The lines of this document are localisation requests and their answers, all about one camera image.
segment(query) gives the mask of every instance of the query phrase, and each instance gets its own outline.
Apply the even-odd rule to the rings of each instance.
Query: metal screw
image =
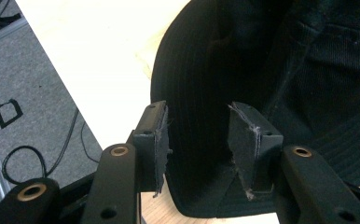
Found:
[[[293,152],[294,152],[294,154],[296,154],[300,157],[311,157],[312,156],[312,153],[304,147],[295,147],[295,148],[293,148]]]
[[[128,153],[127,147],[115,147],[110,151],[112,156],[123,156]]]
[[[47,186],[42,183],[35,183],[23,190],[17,195],[18,201],[29,202],[40,197],[44,192],[46,192]]]

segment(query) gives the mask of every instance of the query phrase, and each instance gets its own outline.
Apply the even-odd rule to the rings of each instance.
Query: gray carpet mat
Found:
[[[41,152],[49,170],[61,153],[75,111],[74,101],[29,25],[0,39],[0,162],[12,149],[31,146]],[[81,143],[83,124],[78,114],[62,161],[49,176],[60,187],[97,168]],[[88,125],[82,137],[89,155],[99,160],[102,149]],[[41,177],[41,164],[28,150],[15,153],[7,169],[20,182]]]

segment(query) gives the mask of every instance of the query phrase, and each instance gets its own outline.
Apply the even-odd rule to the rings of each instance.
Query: black bucket hat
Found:
[[[249,202],[228,149],[231,102],[252,105],[284,145],[318,151],[360,185],[360,1],[192,0],[163,37],[151,101],[169,107],[166,179],[189,217],[273,212]]]

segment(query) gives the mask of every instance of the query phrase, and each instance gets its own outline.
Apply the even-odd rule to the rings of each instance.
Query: white surface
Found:
[[[102,148],[125,142],[149,104],[149,77],[166,28],[188,0],[17,0]],[[166,199],[144,206],[176,223],[278,223],[274,214],[183,217]]]

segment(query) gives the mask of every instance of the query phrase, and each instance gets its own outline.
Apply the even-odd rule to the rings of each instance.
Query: white table surface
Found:
[[[16,0],[102,148],[123,143],[149,104],[154,58],[188,0]],[[278,223],[275,214],[182,216],[167,186],[142,214],[152,223]]]

